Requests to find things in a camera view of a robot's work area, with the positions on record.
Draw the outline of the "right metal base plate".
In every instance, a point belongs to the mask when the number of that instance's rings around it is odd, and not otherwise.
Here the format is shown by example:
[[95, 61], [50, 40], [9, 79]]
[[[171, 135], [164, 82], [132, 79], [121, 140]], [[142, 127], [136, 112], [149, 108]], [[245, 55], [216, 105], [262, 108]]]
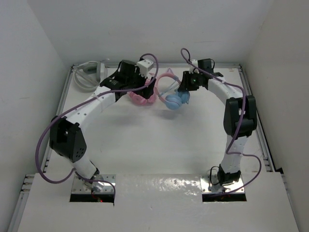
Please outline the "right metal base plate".
[[201, 190], [203, 194], [243, 194], [245, 193], [242, 177], [238, 181], [220, 185], [217, 175], [206, 175], [200, 177]]

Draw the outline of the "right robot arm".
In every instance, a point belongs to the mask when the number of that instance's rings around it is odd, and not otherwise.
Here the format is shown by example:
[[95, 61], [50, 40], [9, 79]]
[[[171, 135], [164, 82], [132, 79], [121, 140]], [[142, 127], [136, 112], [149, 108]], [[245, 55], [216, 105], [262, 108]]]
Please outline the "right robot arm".
[[183, 72], [177, 90], [179, 97], [186, 102], [191, 91], [204, 87], [225, 105], [223, 126], [227, 134], [227, 145], [218, 167], [217, 179], [219, 185], [229, 185], [240, 178], [244, 146], [257, 128], [255, 97], [247, 95], [243, 87], [226, 82], [221, 73], [214, 72], [214, 62], [210, 58], [189, 59], [187, 63], [190, 70]]

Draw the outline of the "metal base plate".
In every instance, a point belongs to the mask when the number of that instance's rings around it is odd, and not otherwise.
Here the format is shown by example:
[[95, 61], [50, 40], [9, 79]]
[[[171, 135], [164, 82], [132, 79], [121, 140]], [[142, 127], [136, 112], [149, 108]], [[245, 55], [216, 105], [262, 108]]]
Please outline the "metal base plate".
[[115, 174], [100, 174], [98, 179], [99, 182], [93, 184], [86, 183], [75, 175], [71, 193], [72, 194], [90, 194], [91, 192], [95, 194], [113, 194], [113, 187], [116, 185], [116, 175]]
[[243, 194], [245, 193], [242, 177], [238, 181], [220, 185], [217, 175], [206, 175], [200, 177], [201, 190], [203, 194]]

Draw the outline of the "white grey headphones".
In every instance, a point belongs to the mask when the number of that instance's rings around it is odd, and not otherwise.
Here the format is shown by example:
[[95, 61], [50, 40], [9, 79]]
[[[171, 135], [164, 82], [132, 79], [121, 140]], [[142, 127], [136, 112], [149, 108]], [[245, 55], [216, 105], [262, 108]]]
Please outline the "white grey headphones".
[[106, 60], [87, 61], [73, 69], [73, 80], [82, 92], [92, 92], [107, 78]]

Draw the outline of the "blue pink cat-ear headphones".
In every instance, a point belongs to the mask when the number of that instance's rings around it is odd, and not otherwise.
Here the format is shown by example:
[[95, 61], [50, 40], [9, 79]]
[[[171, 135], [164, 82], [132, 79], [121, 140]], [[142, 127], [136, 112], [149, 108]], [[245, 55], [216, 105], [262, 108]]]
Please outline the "blue pink cat-ear headphones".
[[[173, 79], [173, 83], [168, 87], [166, 91], [160, 92], [158, 88], [159, 80], [163, 77], [169, 77]], [[170, 110], [177, 110], [179, 109], [183, 104], [188, 104], [190, 100], [190, 93], [189, 91], [181, 92], [178, 90], [180, 87], [181, 81], [178, 76], [176, 76], [171, 68], [168, 68], [165, 73], [161, 74], [157, 77], [155, 85], [154, 85], [154, 92], [159, 98], [160, 101], [162, 101], [165, 106]], [[166, 94], [168, 91], [175, 89], [174, 94], [169, 94], [166, 97], [163, 97], [164, 94]]]

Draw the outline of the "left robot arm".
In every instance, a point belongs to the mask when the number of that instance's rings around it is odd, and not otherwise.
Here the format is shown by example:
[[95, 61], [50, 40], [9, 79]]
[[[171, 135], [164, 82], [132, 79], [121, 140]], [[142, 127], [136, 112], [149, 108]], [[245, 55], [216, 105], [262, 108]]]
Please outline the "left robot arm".
[[81, 178], [94, 179], [99, 174], [86, 151], [84, 132], [87, 126], [104, 109], [116, 103], [128, 92], [136, 92], [146, 99], [150, 98], [155, 78], [152, 77], [149, 82], [146, 80], [153, 66], [153, 61], [144, 58], [136, 63], [122, 60], [118, 69], [101, 81], [91, 97], [73, 107], [67, 114], [53, 120], [49, 146], [57, 154], [68, 159]]

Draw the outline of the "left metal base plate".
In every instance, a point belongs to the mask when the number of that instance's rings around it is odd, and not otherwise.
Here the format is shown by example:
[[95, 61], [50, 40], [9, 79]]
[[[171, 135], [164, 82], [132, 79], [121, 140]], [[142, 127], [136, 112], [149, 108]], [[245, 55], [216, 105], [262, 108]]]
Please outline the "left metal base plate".
[[100, 174], [98, 179], [99, 182], [93, 184], [86, 183], [75, 175], [71, 193], [72, 194], [90, 194], [91, 192], [95, 194], [113, 194], [113, 187], [116, 185], [116, 175], [115, 174]]

